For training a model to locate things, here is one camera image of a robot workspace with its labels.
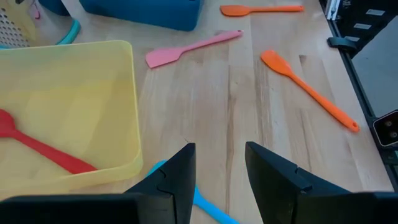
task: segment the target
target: spatula head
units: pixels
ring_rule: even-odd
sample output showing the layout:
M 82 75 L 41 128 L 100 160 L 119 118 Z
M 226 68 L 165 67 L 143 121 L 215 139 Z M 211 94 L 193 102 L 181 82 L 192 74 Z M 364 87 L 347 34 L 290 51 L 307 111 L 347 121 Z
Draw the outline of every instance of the spatula head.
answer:
M 226 16 L 245 16 L 250 13 L 250 8 L 239 5 L 220 6 L 220 10 Z
M 179 47 L 155 49 L 145 56 L 145 60 L 150 68 L 155 68 L 178 60 L 182 53 L 183 49 Z
M 15 131 L 14 118 L 7 111 L 0 109 L 0 138 L 11 137 Z
M 266 50 L 261 54 L 261 60 L 275 72 L 291 77 L 294 75 L 290 65 L 274 50 Z

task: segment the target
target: wooden table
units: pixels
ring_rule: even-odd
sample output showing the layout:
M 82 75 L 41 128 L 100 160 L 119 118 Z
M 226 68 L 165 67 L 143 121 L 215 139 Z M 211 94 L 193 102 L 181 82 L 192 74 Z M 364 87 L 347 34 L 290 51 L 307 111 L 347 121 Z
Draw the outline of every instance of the wooden table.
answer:
M 339 52 L 326 44 L 330 28 L 317 0 L 205 0 L 197 28 L 180 32 L 87 14 L 64 1 L 82 24 L 77 42 L 121 39 L 134 52 L 144 167 L 132 180 L 74 191 L 123 192 L 159 160 L 197 144 L 197 184 L 203 195 L 243 223 L 260 223 L 244 144 L 255 141 L 300 167 L 351 191 L 392 190 Z M 221 4 L 303 4 L 303 13 L 223 16 Z M 185 53 L 158 69 L 145 53 L 190 44 L 225 30 L 240 39 Z M 353 134 L 291 80 L 268 69 L 260 54 L 274 49 L 295 73 L 354 118 Z M 194 207 L 192 223 L 214 223 Z

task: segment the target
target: spatula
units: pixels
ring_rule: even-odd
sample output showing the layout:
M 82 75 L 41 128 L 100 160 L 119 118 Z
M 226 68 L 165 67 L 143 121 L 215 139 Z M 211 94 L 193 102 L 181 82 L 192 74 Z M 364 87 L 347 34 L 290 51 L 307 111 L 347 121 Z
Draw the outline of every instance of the spatula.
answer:
M 146 176 L 151 175 L 155 172 L 159 167 L 161 167 L 166 161 L 159 161 L 156 163 L 153 168 L 148 172 Z M 225 214 L 215 205 L 207 201 L 201 194 L 198 189 L 198 186 L 195 186 L 195 194 L 193 195 L 193 204 L 197 207 L 203 209 L 209 216 L 213 217 L 216 221 L 221 224 L 238 224 L 233 218 Z
M 67 153 L 56 150 L 44 143 L 35 140 L 16 129 L 14 118 L 5 110 L 0 109 L 0 138 L 13 138 L 26 146 L 31 147 L 41 155 L 47 157 L 60 167 L 72 174 L 80 174 L 97 170 L 92 165 L 77 159 Z
M 318 101 L 318 103 L 323 106 L 325 110 L 327 110 L 332 116 L 334 116 L 348 129 L 356 133 L 359 131 L 359 126 L 353 119 L 351 119 L 346 113 L 344 113 L 344 111 L 340 110 L 328 99 L 318 94 L 313 88 L 303 82 L 303 80 L 301 80 L 298 76 L 296 76 L 290 65 L 275 51 L 266 50 L 264 53 L 261 54 L 261 59 L 275 72 L 289 77 L 298 86 L 303 88 L 310 96 L 312 96 L 312 98 Z
M 220 6 L 226 16 L 246 16 L 251 12 L 302 12 L 303 6 L 247 7 L 240 5 Z
M 195 44 L 186 46 L 186 47 L 173 47 L 173 48 L 165 48 L 165 49 L 156 49 L 154 51 L 149 52 L 146 55 L 146 61 L 150 68 L 155 68 L 161 65 L 165 65 L 170 62 L 174 62 L 178 60 L 186 51 L 197 49 L 199 47 L 204 47 L 206 45 L 215 44 L 218 42 L 230 40 L 236 37 L 242 36 L 242 30 L 229 31 L 224 32 L 222 34 L 216 35 L 208 40 L 202 40 Z

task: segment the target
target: orange spatula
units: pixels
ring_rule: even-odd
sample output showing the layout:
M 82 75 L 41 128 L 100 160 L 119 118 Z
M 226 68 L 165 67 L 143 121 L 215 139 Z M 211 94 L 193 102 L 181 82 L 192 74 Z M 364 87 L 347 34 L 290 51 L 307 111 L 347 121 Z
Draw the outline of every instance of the orange spatula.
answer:
M 303 6 L 247 7 L 239 5 L 220 6 L 226 16 L 246 16 L 251 12 L 302 12 Z
M 348 129 L 353 132 L 359 131 L 358 124 L 351 119 L 344 111 L 340 110 L 337 106 L 331 103 L 325 97 L 319 95 L 313 88 L 307 85 L 303 80 L 296 76 L 291 69 L 290 65 L 275 51 L 266 50 L 261 54 L 261 60 L 267 64 L 275 72 L 285 75 L 293 80 L 297 85 L 303 88 L 312 98 L 314 98 L 318 103 L 324 107 L 332 116 L 334 116 L 338 121 L 345 125 Z

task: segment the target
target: blue container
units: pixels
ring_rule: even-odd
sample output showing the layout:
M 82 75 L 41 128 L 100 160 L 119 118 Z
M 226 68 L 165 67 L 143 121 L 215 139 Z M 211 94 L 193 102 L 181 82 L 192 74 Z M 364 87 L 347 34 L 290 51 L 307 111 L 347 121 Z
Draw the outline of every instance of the blue container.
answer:
M 101 16 L 191 31 L 203 0 L 80 0 L 85 11 Z

